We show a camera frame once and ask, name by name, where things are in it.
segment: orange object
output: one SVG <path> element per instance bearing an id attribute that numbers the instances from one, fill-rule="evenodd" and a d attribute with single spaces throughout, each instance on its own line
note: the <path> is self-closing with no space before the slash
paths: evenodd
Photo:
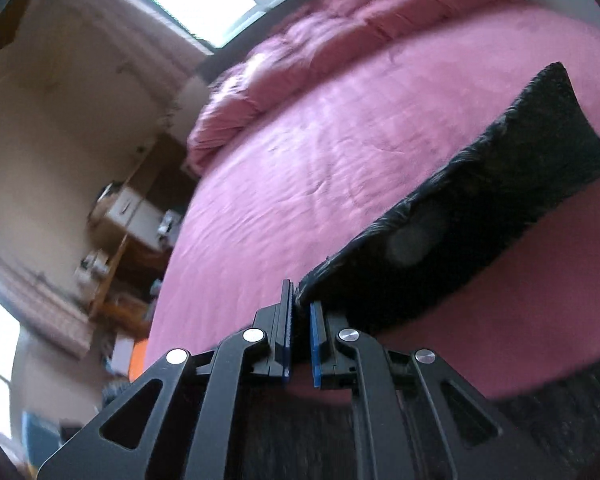
<path id="1" fill-rule="evenodd" d="M 131 362 L 129 363 L 129 380 L 135 381 L 142 372 L 144 372 L 144 355 L 146 354 L 146 345 L 148 339 L 137 341 L 134 350 L 131 352 Z"/>

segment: black pillow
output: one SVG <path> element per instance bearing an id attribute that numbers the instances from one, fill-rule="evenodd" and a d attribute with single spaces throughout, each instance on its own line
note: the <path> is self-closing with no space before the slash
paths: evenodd
<path id="1" fill-rule="evenodd" d="M 302 279 L 294 330 L 315 300 L 368 333 L 419 316 L 599 177 L 600 138 L 553 63 L 473 144 Z"/>

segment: beige wall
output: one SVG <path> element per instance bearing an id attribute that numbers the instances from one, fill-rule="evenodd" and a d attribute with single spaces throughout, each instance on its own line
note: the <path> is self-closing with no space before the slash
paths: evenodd
<path id="1" fill-rule="evenodd" d="M 11 432 L 17 440 L 25 411 L 54 423 L 89 422 L 108 379 L 97 345 L 77 361 L 26 330 L 20 330 L 11 377 Z"/>
<path id="2" fill-rule="evenodd" d="M 104 166 L 13 75 L 0 78 L 0 240 L 29 268 L 77 294 L 73 274 L 90 248 L 90 205 L 128 170 Z"/>

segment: curtain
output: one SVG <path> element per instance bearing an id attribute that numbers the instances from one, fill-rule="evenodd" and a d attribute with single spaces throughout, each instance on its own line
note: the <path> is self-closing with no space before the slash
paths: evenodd
<path id="1" fill-rule="evenodd" d="M 94 326 L 88 316 L 1 245 L 0 304 L 25 327 L 69 354 L 82 358 L 89 351 Z"/>

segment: pink duvet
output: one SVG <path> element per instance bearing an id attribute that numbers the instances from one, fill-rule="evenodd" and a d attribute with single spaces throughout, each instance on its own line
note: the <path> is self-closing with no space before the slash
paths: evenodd
<path id="1" fill-rule="evenodd" d="M 337 0 L 346 9 L 361 9 L 358 1 Z M 391 1 L 395 10 L 417 0 Z M 457 10 L 465 0 L 435 1 Z M 468 1 L 480 3 L 452 20 L 408 20 L 395 39 L 382 29 L 386 38 L 365 54 L 334 34 L 333 53 L 347 60 L 335 72 L 316 75 L 317 55 L 289 61 L 300 54 L 285 38 L 302 20 L 232 71 L 190 138 L 190 161 L 204 177 L 173 252 L 145 365 L 174 347 L 208 349 L 249 323 L 278 300 L 283 278 L 298 282 L 338 251 L 471 143 L 549 63 L 565 65 L 600 134 L 600 31 L 537 6 Z M 313 40 L 307 33 L 300 50 Z M 291 49 L 275 59 L 295 68 L 270 63 L 267 44 L 274 54 L 282 44 Z M 488 396 L 600 358 L 600 181 L 382 341 L 403 351 L 433 348 Z M 308 369 L 294 375 L 301 390 Z"/>

